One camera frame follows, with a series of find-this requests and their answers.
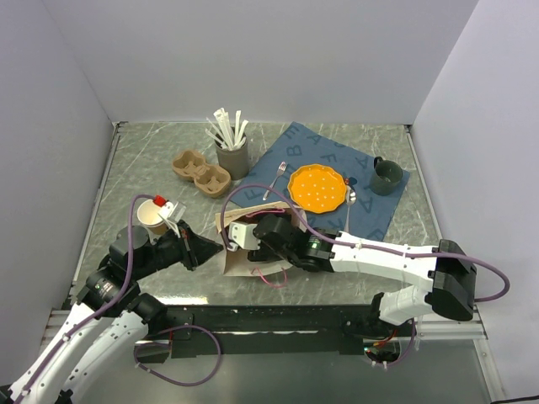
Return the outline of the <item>pink kraft paper bag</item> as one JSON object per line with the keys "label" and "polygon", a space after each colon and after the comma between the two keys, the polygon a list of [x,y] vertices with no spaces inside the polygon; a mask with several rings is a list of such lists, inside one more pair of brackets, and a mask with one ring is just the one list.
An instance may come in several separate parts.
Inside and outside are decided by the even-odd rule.
{"label": "pink kraft paper bag", "polygon": [[274,289],[286,286],[292,265],[254,236],[255,227],[270,215],[288,221],[294,230],[304,231],[303,210],[295,214],[284,202],[255,205],[215,214],[216,231],[226,233],[231,247],[219,254],[221,274],[228,277],[261,279]]}

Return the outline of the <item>brown paper cups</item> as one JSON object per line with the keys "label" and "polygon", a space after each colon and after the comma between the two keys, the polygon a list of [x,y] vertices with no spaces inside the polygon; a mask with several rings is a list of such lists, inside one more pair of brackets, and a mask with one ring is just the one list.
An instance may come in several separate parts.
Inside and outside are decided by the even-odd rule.
{"label": "brown paper cups", "polygon": [[152,200],[148,199],[138,207],[136,216],[142,226],[154,235],[161,236],[167,230],[168,226],[164,219],[158,214],[160,207]]}

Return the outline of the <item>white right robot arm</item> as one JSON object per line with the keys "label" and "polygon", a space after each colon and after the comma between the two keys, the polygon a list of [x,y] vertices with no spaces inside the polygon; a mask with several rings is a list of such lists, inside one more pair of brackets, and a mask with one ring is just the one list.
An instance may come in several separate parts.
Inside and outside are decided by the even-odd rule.
{"label": "white right robot arm", "polygon": [[452,241],[433,247],[372,242],[344,231],[302,230],[284,216],[266,214],[248,226],[239,245],[253,261],[277,257],[309,272],[369,274],[403,282],[402,289],[383,292],[371,303],[368,324],[377,335],[430,313],[458,322],[473,317],[477,270]]}

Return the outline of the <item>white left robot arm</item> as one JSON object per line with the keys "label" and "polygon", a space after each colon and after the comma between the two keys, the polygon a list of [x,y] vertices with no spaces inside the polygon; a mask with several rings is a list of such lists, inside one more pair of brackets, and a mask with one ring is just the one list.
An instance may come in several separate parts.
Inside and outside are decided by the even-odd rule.
{"label": "white left robot arm", "polygon": [[192,232],[151,239],[142,226],[119,231],[108,254],[77,295],[66,320],[34,364],[1,388],[3,403],[77,403],[126,350],[167,327],[167,306],[141,292],[143,279],[176,263],[193,270],[223,246]]}

